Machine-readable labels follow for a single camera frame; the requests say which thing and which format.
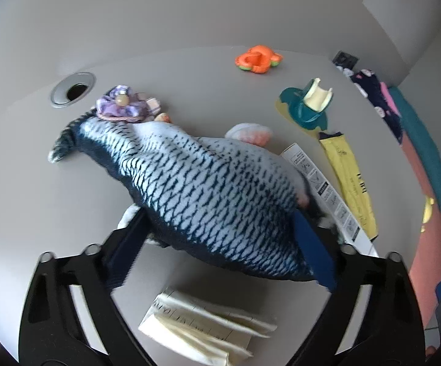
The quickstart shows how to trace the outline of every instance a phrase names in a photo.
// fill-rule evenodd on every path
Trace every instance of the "white paper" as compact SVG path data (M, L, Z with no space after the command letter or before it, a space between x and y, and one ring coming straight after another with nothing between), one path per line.
M166 289L154 300L139 330L158 343L209 366L233 366L253 356L252 336L268 338L276 325L243 310Z

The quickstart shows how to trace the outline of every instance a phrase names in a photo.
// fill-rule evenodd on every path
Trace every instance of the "orange baby toy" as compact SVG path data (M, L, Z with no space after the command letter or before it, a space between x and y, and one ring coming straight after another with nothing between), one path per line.
M270 67L278 66L283 56L273 52L265 45L256 45L248 52L236 58L236 66L241 70L250 70L253 73L266 73Z

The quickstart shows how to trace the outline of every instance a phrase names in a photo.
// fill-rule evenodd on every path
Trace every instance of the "screw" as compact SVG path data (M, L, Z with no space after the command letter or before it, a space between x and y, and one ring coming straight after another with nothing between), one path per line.
M358 253L353 245L350 245L349 243L345 243L341 246L342 253L346 253L347 255L355 255Z
M402 256L397 252L390 252L387 257L395 263L400 263L402 261Z
M85 254L87 256L92 256L92 255L97 254L99 252L100 252L100 245L98 245L97 243L93 243L91 245L88 245L85 248Z
M49 260L54 259L55 256L52 252L44 252L39 258L40 263L47 263Z

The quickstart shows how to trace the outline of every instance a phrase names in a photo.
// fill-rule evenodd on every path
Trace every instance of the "fish pectoral fin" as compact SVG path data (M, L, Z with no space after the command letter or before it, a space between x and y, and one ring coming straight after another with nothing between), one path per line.
M224 137L226 139L236 139L244 143L265 147L272 135L273 132L266 126L245 122L232 127L227 131Z

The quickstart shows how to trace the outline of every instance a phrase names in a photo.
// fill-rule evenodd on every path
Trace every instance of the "fish tail fin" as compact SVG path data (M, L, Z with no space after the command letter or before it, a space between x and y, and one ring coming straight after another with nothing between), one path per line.
M90 111L79 116L77 119L71 121L60 133L58 139L56 139L53 148L48 154L48 161L56 163L67 155L71 154L77 148L77 131L80 125L87 121L90 117L95 117L96 109L93 108Z

